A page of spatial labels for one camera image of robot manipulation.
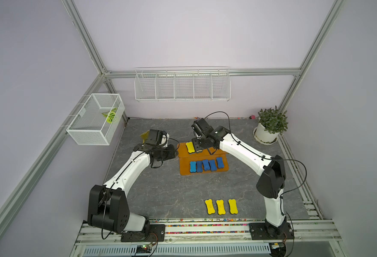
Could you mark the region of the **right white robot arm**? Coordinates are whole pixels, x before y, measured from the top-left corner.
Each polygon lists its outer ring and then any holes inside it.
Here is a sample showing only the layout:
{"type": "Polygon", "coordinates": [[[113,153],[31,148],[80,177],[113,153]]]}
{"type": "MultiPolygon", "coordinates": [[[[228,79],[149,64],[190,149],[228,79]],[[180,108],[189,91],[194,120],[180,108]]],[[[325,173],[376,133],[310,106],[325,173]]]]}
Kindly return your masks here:
{"type": "Polygon", "coordinates": [[[259,176],[256,188],[264,197],[266,225],[280,228],[286,220],[282,202],[286,174],[281,156],[272,157],[257,151],[222,126],[214,129],[207,125],[203,130],[193,124],[192,129],[195,134],[192,141],[196,151],[221,149],[243,162],[259,176]]]}

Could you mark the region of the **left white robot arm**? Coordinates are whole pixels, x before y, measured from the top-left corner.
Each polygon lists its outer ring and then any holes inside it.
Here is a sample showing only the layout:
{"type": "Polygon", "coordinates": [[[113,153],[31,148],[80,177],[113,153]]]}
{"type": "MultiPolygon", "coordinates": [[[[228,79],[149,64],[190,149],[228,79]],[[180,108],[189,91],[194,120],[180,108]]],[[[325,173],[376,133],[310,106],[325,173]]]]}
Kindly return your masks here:
{"type": "Polygon", "coordinates": [[[137,232],[149,234],[145,216],[132,213],[127,195],[137,178],[155,161],[174,159],[178,151],[174,145],[137,145],[129,160],[103,185],[95,185],[89,193],[88,225],[115,233],[137,232]]]}

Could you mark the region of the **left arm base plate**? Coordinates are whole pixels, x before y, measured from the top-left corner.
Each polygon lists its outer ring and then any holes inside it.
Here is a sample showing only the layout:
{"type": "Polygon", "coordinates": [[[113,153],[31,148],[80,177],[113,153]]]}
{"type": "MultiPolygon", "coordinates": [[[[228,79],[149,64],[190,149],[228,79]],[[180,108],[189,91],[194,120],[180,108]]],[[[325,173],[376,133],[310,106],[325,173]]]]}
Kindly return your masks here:
{"type": "Polygon", "coordinates": [[[148,224],[142,231],[127,231],[122,233],[122,243],[134,242],[163,242],[165,238],[165,225],[148,224]]]}

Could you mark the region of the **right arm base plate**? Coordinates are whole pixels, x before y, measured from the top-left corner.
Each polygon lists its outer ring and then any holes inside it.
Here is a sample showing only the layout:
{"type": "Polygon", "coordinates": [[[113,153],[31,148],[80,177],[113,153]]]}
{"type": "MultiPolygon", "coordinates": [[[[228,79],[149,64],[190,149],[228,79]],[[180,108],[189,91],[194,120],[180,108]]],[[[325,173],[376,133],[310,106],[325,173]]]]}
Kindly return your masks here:
{"type": "Polygon", "coordinates": [[[284,221],[279,227],[275,227],[268,222],[250,223],[249,232],[252,240],[277,240],[287,241],[294,239],[294,231],[291,224],[284,221]]]}

